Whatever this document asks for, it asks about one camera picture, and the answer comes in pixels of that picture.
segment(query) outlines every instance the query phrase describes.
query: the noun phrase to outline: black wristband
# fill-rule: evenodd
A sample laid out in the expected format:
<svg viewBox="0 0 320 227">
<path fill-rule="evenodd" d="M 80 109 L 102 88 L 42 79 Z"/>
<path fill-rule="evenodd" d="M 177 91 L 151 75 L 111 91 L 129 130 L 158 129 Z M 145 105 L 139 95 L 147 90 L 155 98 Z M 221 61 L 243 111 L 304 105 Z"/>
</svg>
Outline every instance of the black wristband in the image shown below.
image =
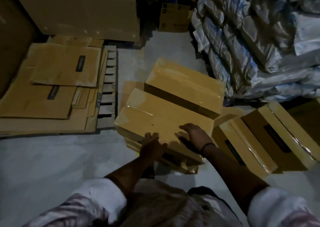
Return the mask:
<svg viewBox="0 0 320 227">
<path fill-rule="evenodd" d="M 206 146 L 209 146 L 209 145 L 213 145 L 213 146 L 216 146 L 214 143 L 206 143 L 205 145 L 203 145 L 202 149 L 200 150 L 200 155 L 204 157 L 203 155 L 203 151 L 205 149 Z"/>
</svg>

